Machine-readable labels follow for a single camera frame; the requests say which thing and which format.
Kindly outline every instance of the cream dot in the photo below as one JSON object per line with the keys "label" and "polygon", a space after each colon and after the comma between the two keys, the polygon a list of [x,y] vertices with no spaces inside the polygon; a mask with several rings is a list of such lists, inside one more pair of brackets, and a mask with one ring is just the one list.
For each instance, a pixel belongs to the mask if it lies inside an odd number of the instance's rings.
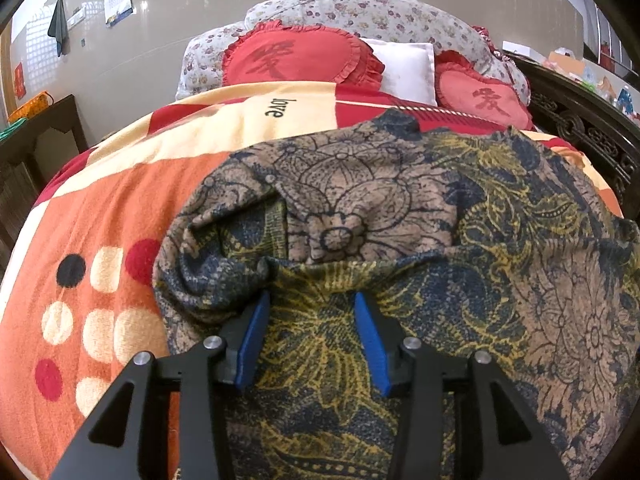
{"label": "cream dot", "polygon": [[99,377],[85,377],[76,385],[76,406],[84,416],[89,415],[109,387]]}
{"label": "cream dot", "polygon": [[156,357],[167,355],[166,332],[160,316],[144,308],[121,312],[113,327],[113,350],[123,365],[143,350]]}
{"label": "cream dot", "polygon": [[82,344],[90,357],[110,363],[113,356],[113,310],[96,308],[89,312],[82,329]]}
{"label": "cream dot", "polygon": [[118,290],[123,254],[122,247],[104,246],[98,249],[89,274],[89,282],[95,290],[105,293]]}
{"label": "cream dot", "polygon": [[40,321],[44,341],[59,345],[67,340],[74,329],[74,316],[71,309],[62,301],[54,301],[42,314]]}

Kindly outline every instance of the metal screw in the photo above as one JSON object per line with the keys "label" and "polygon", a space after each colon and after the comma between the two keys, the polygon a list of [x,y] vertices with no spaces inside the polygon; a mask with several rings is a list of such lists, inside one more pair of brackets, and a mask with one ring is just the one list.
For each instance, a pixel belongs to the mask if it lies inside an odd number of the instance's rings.
{"label": "metal screw", "polygon": [[405,337],[402,344],[408,350],[417,350],[422,346],[422,341],[420,341],[417,337]]}
{"label": "metal screw", "polygon": [[474,358],[476,359],[476,362],[481,365],[487,365],[491,362],[491,354],[485,350],[478,350],[474,354]]}
{"label": "metal screw", "polygon": [[204,340],[204,348],[208,350],[213,350],[214,348],[218,348],[222,345],[222,338],[219,335],[210,335]]}
{"label": "metal screw", "polygon": [[138,366],[146,365],[149,361],[151,361],[149,352],[138,352],[133,356],[133,362]]}

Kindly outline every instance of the red dot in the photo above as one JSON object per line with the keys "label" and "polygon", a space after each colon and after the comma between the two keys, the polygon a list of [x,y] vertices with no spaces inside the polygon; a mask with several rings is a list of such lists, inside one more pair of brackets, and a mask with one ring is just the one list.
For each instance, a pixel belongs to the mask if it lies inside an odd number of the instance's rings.
{"label": "red dot", "polygon": [[47,400],[58,400],[62,394],[62,374],[51,359],[41,359],[36,365],[36,384]]}
{"label": "red dot", "polygon": [[151,238],[134,243],[124,260],[124,268],[129,276],[143,285],[151,285],[151,273],[159,250],[160,242]]}

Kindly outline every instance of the yellow floral pattern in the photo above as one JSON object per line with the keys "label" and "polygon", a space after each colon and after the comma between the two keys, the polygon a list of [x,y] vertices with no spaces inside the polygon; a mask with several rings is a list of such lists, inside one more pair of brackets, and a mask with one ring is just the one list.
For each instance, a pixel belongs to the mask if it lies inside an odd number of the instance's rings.
{"label": "yellow floral pattern", "polygon": [[[399,403],[371,386],[354,327],[367,289],[439,351],[491,352],[577,480],[640,393],[639,242],[518,131],[422,134],[391,111],[231,155],[169,230],[154,287],[173,352],[270,290],[254,388],[228,411],[238,478],[386,476]],[[444,478],[452,413],[447,397]]]}

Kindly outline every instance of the orange basket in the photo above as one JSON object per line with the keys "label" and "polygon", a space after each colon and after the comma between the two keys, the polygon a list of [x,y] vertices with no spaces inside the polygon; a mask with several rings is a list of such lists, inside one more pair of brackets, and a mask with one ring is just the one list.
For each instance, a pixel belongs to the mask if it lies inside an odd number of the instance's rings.
{"label": "orange basket", "polygon": [[45,108],[53,104],[53,97],[49,92],[40,92],[36,97],[29,99],[25,104],[9,115],[9,124],[15,123],[18,119],[31,119]]}

